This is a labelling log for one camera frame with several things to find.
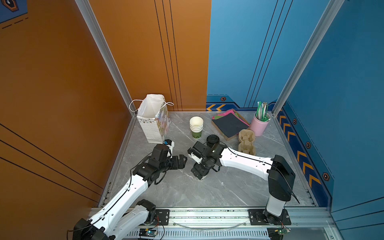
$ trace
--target blue wall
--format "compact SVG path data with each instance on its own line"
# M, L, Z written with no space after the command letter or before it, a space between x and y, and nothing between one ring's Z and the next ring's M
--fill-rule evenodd
M212 0L207 95L227 95L240 108L275 101L327 4Z
M0 2L0 23L21 16L28 12L26 8L26 0L17 0L16 3L19 9L17 11L12 12Z
M383 23L384 1L346 0L288 98L334 179L346 240L384 230Z

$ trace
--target orange wall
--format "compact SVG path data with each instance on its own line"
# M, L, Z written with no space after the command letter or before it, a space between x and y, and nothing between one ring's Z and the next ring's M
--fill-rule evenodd
M0 24L2 237L65 239L97 206L131 116L76 3L27 4Z
M169 110L205 110L210 0L90 4L132 99L157 93Z

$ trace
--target blue baseboard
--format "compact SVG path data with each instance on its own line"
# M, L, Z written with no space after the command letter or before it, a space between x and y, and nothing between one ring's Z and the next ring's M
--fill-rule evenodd
M268 111L272 111L276 102L268 104ZM257 108L241 108L228 95L208 95L207 96L207 111L227 111L235 109L236 111L256 111Z
M327 171L315 146L310 141L288 102L286 102L283 109L277 115L277 120L319 207L330 209L334 183L333 177Z

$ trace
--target mounting plate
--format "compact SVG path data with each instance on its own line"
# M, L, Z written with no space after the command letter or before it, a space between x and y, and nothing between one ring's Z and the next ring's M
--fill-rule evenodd
M155 215L155 220L151 225L157 225L157 218L156 216L159 217L159 225L163 224L164 226L167 226L169 223L169 209L156 209L156 215Z
M265 221L263 214L264 209L248 209L249 220L251 225L269 225ZM291 225L291 219L289 218L288 211L283 209L281 219L284 225Z

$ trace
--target black paper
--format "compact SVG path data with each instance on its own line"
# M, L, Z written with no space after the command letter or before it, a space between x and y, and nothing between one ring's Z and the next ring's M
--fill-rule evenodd
M241 130L247 129L249 127L232 113L222 118L214 119L212 121L228 138L238 134Z

